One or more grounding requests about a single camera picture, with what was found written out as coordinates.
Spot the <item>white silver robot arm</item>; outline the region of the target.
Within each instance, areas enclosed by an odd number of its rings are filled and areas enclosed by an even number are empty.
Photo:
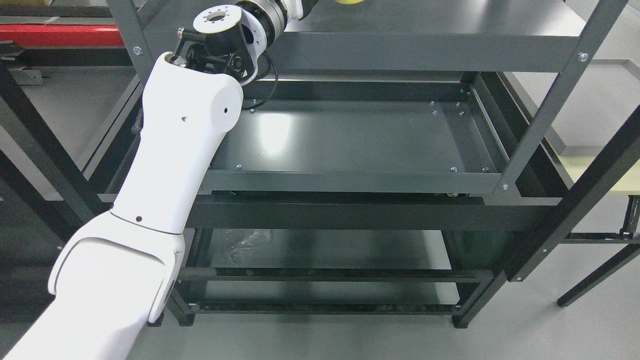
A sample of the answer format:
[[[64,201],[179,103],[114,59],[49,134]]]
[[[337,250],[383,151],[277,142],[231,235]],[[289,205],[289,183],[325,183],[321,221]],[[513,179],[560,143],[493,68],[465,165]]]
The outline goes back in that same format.
[[[159,319],[185,257],[184,231],[258,60],[315,0],[237,0],[199,12],[142,92],[140,142],[109,210],[78,229],[47,281],[52,303],[7,360],[125,360]]]

